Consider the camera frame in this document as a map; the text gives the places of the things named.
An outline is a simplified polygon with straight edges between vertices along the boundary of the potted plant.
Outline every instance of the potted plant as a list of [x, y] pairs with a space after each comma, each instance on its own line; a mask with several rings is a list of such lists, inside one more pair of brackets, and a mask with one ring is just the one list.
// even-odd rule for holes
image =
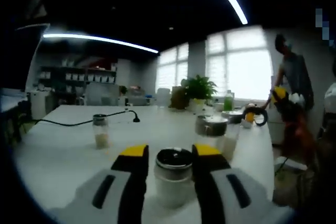
[[189, 99], [189, 108], [194, 112], [197, 105], [203, 108], [205, 101], [217, 93], [215, 90], [217, 85], [209, 81], [209, 77], [196, 75], [196, 78], [183, 79], [181, 85], [185, 88], [185, 94]]
[[119, 86], [120, 96], [124, 96], [127, 93], [128, 89], [125, 86]]

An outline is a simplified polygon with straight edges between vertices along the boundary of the black cable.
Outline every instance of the black cable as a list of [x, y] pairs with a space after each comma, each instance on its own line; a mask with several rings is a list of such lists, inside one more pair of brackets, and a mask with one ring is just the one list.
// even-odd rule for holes
[[274, 173], [274, 176], [276, 176], [279, 171], [283, 168], [283, 166], [285, 165], [285, 162], [288, 160], [288, 158], [285, 159], [285, 161], [280, 165], [279, 169], [277, 169], [277, 171]]
[[[134, 113], [135, 118], [133, 119], [133, 122], [135, 122], [135, 123], [140, 122], [140, 119], [138, 118], [137, 113], [133, 110], [125, 110], [125, 111], [121, 111], [121, 112], [117, 112], [117, 113], [112, 113], [112, 114], [106, 115], [106, 117], [112, 116], [112, 115], [119, 115], [119, 114], [123, 114], [123, 113], [128, 113], [128, 112], [133, 112]], [[38, 122], [48, 122], [48, 123], [58, 124], [58, 125], [61, 125], [61, 126], [72, 127], [72, 126], [78, 126], [78, 125], [93, 122], [93, 119], [89, 120], [89, 121], [81, 122], [81, 123], [75, 123], [75, 124], [65, 124], [65, 123], [58, 123], [58, 122], [54, 122], [54, 121], [50, 121], [50, 120], [40, 119], [40, 120], [36, 120], [35, 125]]]

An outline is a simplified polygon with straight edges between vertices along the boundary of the white chair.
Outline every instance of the white chair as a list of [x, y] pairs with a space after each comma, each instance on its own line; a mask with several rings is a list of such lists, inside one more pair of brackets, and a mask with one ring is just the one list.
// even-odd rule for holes
[[159, 88], [156, 92], [156, 105], [157, 106], [169, 106], [170, 104], [170, 89], [167, 88]]

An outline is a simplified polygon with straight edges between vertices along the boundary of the window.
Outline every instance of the window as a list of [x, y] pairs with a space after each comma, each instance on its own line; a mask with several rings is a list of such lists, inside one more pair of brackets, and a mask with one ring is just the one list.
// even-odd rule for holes
[[206, 42], [206, 76], [239, 100], [267, 100], [271, 88], [270, 53], [260, 27], [211, 35]]
[[181, 85], [181, 81], [188, 75], [188, 55], [188, 44], [171, 48], [160, 54], [155, 91], [159, 88], [172, 90], [172, 87]]

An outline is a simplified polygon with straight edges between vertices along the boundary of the green leaves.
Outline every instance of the green leaves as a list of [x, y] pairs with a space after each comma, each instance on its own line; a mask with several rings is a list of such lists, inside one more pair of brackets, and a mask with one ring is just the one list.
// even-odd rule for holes
[[209, 81], [209, 77], [201, 77], [196, 75], [196, 78], [183, 79], [181, 86], [185, 88], [186, 95], [189, 99], [211, 99], [217, 91], [217, 85]]

